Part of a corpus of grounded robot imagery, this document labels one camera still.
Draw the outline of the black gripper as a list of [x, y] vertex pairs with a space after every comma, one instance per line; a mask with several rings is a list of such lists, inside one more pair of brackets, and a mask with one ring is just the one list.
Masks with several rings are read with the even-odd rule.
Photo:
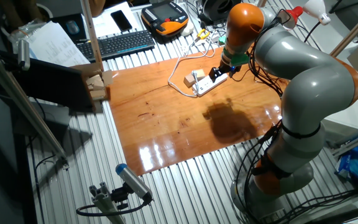
[[220, 62], [218, 68], [212, 68], [209, 72], [209, 77], [214, 83], [217, 77], [220, 77], [222, 73], [227, 73], [228, 75], [234, 75], [235, 73], [241, 70], [241, 66], [230, 66], [225, 64], [223, 61]]

